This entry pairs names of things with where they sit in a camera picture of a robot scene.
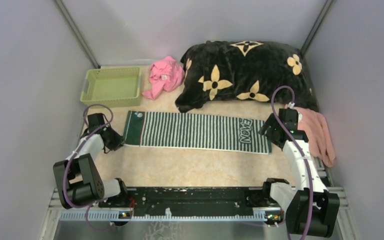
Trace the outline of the green white striped towel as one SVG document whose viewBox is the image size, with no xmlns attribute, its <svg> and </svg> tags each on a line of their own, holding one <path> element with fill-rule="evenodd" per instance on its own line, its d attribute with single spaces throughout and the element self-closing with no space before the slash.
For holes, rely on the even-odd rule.
<svg viewBox="0 0 384 240">
<path fill-rule="evenodd" d="M 263 120 L 221 115 L 129 111 L 123 136 L 130 146 L 269 155 L 271 142 L 259 133 L 263 124 Z"/>
</svg>

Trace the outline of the black blanket with beige flowers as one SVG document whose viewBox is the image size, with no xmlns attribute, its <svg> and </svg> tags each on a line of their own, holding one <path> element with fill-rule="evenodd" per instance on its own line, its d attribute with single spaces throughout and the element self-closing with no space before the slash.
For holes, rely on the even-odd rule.
<svg viewBox="0 0 384 240">
<path fill-rule="evenodd" d="M 274 41 L 206 41 L 182 56 L 183 92 L 175 100 L 181 113 L 210 101 L 293 102 L 318 111 L 300 49 Z"/>
</svg>

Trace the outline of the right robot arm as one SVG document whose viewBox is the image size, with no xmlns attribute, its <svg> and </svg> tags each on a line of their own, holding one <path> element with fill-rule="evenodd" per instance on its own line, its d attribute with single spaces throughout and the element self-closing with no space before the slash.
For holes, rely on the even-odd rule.
<svg viewBox="0 0 384 240">
<path fill-rule="evenodd" d="M 267 206 L 279 204 L 289 234 L 330 238 L 339 212 L 340 198 L 322 182 L 310 154 L 309 139 L 298 129 L 299 113 L 280 109 L 271 113 L 259 133 L 279 147 L 293 173 L 295 187 L 285 179 L 268 178 L 261 199 Z"/>
</svg>

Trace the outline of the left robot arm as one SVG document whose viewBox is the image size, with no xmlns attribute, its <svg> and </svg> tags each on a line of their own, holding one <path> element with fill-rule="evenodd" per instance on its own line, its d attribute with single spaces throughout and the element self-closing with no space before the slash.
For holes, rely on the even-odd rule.
<svg viewBox="0 0 384 240">
<path fill-rule="evenodd" d="M 116 151 L 125 143 L 110 126 L 91 134 L 86 128 L 79 145 L 65 160 L 53 165 L 55 183 L 63 208 L 83 208 L 100 200 L 118 207 L 129 203 L 130 193 L 122 179 L 102 180 L 95 165 L 99 153 Z"/>
</svg>

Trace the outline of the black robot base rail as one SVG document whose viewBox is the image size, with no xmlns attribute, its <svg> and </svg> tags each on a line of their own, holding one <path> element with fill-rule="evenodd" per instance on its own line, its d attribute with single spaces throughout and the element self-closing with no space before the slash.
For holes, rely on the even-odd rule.
<svg viewBox="0 0 384 240">
<path fill-rule="evenodd" d="M 261 187 L 130 187 L 126 198 L 111 197 L 100 208 L 126 209 L 139 221 L 244 221 L 269 225 L 284 211 Z"/>
</svg>

